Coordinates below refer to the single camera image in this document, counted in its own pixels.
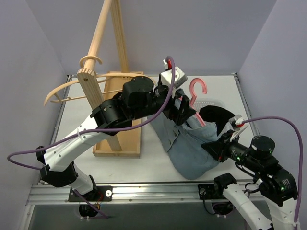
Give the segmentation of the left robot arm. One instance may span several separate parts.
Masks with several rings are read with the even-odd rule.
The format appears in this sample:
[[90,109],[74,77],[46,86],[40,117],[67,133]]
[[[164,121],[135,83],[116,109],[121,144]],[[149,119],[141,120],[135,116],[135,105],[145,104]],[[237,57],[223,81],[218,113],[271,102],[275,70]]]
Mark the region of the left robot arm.
[[168,70],[160,74],[157,86],[141,75],[124,83],[122,90],[93,109],[63,140],[36,152],[36,158],[44,165],[40,169],[42,181],[54,187],[70,186],[84,200],[93,200],[97,194],[94,178],[82,172],[74,160],[96,143],[132,130],[132,122],[143,117],[164,114],[175,124],[183,124],[196,113],[189,98],[178,93],[187,79],[180,73],[173,78]]

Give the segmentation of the black skirt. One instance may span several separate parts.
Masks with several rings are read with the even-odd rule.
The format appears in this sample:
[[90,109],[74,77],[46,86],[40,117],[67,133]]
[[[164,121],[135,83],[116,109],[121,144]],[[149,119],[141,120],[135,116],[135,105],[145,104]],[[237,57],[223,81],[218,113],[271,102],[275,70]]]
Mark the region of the black skirt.
[[203,121],[216,124],[217,135],[221,134],[229,120],[235,116],[232,112],[215,105],[205,106],[198,113]]

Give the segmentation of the light blue denim shirt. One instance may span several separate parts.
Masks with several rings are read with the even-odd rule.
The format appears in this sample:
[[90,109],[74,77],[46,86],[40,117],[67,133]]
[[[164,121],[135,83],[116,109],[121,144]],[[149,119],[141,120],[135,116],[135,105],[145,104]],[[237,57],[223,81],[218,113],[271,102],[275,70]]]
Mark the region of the light blue denim shirt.
[[173,166],[185,179],[195,180],[219,164],[201,147],[218,139],[215,122],[201,126],[193,115],[184,124],[176,125],[161,113],[150,124]]

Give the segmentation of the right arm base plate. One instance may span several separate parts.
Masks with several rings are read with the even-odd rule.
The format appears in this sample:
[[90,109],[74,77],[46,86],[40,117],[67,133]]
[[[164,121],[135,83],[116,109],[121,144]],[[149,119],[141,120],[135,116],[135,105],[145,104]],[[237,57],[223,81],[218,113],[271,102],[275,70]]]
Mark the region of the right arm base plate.
[[217,193],[213,184],[198,184],[198,191],[199,199],[203,201],[204,209],[209,215],[226,218],[233,213],[233,204]]

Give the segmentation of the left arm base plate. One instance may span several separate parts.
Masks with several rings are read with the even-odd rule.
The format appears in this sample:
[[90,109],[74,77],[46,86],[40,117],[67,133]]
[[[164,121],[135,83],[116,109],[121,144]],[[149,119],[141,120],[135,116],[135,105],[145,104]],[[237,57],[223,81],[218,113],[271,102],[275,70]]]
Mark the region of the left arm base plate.
[[93,191],[84,195],[77,195],[71,188],[68,201],[73,203],[84,202],[79,205],[79,214],[82,218],[106,218],[106,214],[101,214],[102,204],[112,201],[113,187],[110,185],[98,185]]

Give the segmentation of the beige plastic hanger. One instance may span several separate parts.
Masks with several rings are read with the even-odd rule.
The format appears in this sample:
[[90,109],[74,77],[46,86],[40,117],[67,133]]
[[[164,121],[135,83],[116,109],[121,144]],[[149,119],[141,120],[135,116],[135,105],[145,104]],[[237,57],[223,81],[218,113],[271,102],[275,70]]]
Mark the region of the beige plastic hanger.
[[[95,61],[98,61],[99,64],[102,64],[102,60],[99,58],[99,57],[96,57],[96,56],[84,56],[83,58],[80,59],[80,67],[81,67],[81,70],[83,70],[83,65],[84,65],[84,62],[87,61],[88,59],[93,59]],[[122,73],[122,72],[114,72],[114,73],[106,73],[106,74],[98,74],[96,75],[96,73],[92,70],[92,73],[94,74],[94,77],[96,78],[95,80],[95,83],[96,85],[98,86],[100,83],[102,82],[106,82],[106,81],[109,81],[111,80],[112,78],[128,78],[128,79],[132,79],[134,77],[137,77],[137,76],[142,76],[142,77],[146,77],[146,75],[143,75],[141,74],[140,72],[128,72],[128,73]],[[71,100],[78,100],[78,99],[81,99],[81,98],[86,98],[86,96],[82,96],[82,97],[76,97],[76,98],[60,98],[57,93],[60,91],[60,90],[63,90],[73,84],[80,84],[79,80],[73,80],[73,81],[70,81],[68,83],[65,83],[65,84],[62,84],[58,87],[56,87],[55,89],[53,89],[45,98],[44,100],[44,106],[46,106],[47,102],[49,101],[49,99],[52,97],[52,96],[55,96],[57,98],[57,100],[55,100],[54,102],[65,102],[65,101],[71,101]]]

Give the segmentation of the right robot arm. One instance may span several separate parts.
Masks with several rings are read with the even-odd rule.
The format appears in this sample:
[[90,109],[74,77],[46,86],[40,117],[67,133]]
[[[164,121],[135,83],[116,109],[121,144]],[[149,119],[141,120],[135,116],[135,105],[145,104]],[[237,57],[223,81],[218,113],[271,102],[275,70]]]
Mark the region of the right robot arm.
[[258,210],[230,173],[214,179],[214,194],[230,201],[253,230],[299,229],[295,217],[299,198],[296,181],[273,156],[274,141],[267,136],[255,136],[250,146],[245,147],[233,135],[230,130],[217,141],[204,143],[201,147],[218,162],[232,159],[235,166],[250,175],[264,196],[271,217],[266,218]]

